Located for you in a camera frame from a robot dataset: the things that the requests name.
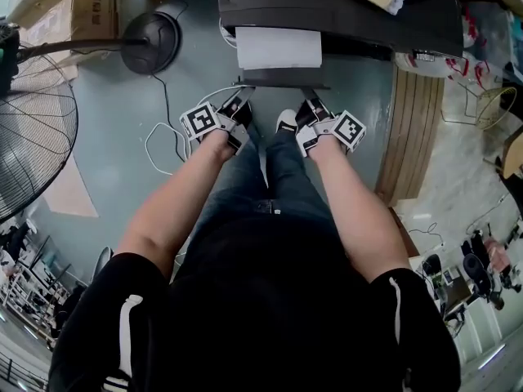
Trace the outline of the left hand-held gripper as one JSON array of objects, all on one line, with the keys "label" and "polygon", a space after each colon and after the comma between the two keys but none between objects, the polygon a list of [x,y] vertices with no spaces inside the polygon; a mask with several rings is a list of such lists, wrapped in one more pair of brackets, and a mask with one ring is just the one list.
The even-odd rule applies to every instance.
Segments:
[{"label": "left hand-held gripper", "polygon": [[[221,107],[222,111],[234,111],[237,114],[250,100],[255,87],[240,87]],[[248,143],[250,137],[247,128],[226,116],[215,111],[209,102],[196,106],[180,116],[180,123],[186,133],[186,140],[190,144],[193,140],[201,141],[209,132],[225,131],[228,134],[228,145],[238,155]]]}]

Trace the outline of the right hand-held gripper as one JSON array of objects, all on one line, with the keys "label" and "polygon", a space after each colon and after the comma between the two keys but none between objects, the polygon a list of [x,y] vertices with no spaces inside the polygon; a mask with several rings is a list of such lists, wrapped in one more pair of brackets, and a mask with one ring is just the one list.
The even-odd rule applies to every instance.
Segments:
[{"label": "right hand-held gripper", "polygon": [[366,126],[346,110],[332,114],[313,89],[302,89],[302,94],[307,105],[303,105],[296,116],[296,141],[302,156],[308,156],[321,136],[334,136],[353,152],[363,140]]}]

